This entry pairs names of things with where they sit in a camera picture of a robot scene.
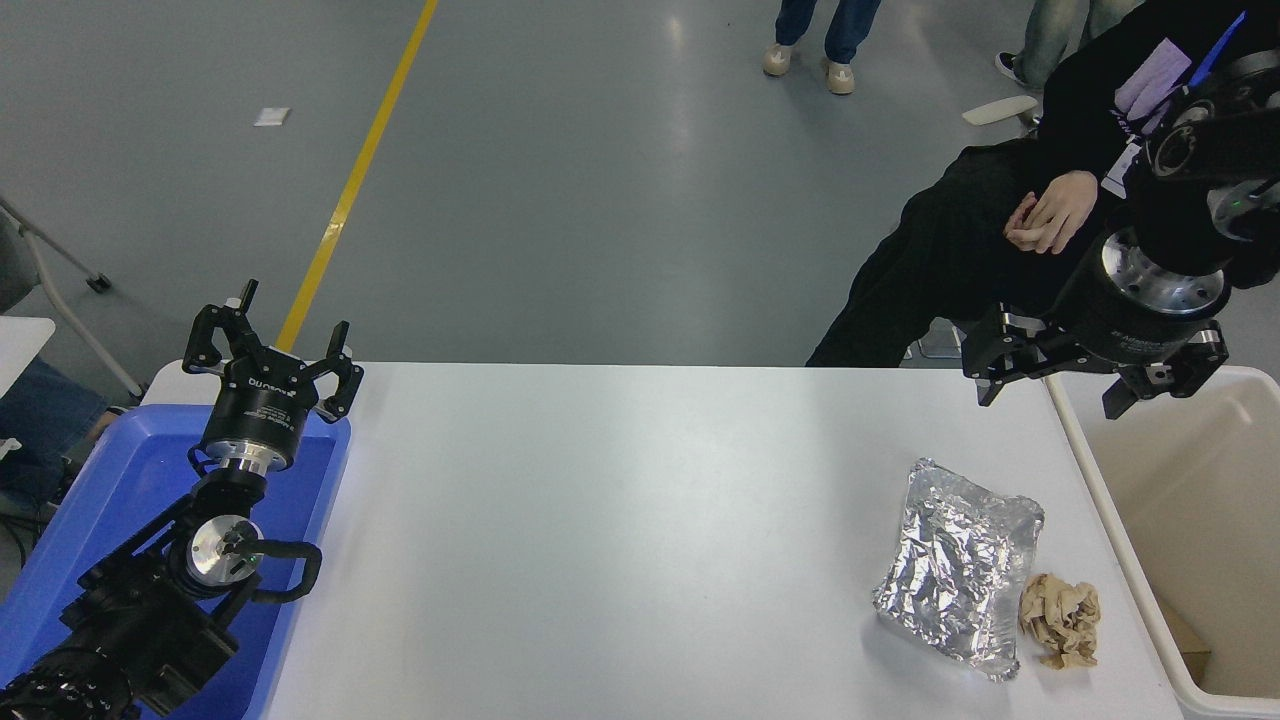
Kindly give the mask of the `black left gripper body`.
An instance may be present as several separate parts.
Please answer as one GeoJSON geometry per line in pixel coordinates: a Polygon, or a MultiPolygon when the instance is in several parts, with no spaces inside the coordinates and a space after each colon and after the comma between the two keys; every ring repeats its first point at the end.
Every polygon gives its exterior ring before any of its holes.
{"type": "Polygon", "coordinates": [[[256,445],[273,451],[274,462],[293,462],[306,416],[317,400],[301,378],[305,363],[288,354],[268,351],[264,360],[250,355],[230,360],[202,436],[202,451],[225,457],[232,445],[256,445]]]}

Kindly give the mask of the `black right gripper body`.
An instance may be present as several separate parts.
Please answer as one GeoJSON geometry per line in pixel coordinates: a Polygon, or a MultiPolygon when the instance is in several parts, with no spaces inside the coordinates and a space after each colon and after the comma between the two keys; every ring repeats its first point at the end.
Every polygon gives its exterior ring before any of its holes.
{"type": "Polygon", "coordinates": [[[1169,270],[1134,242],[1096,241],[1050,316],[1088,354],[1117,365],[1171,357],[1222,309],[1222,272],[1169,270]]]}

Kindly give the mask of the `seated person's left hand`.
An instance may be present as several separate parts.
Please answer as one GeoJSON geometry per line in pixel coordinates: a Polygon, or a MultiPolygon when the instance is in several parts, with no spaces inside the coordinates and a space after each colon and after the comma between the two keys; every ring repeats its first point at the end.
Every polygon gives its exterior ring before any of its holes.
{"type": "Polygon", "coordinates": [[[1061,254],[1084,225],[1100,182],[1088,170],[1070,170],[1050,182],[1024,220],[1024,236],[1037,254],[1061,254]]]}

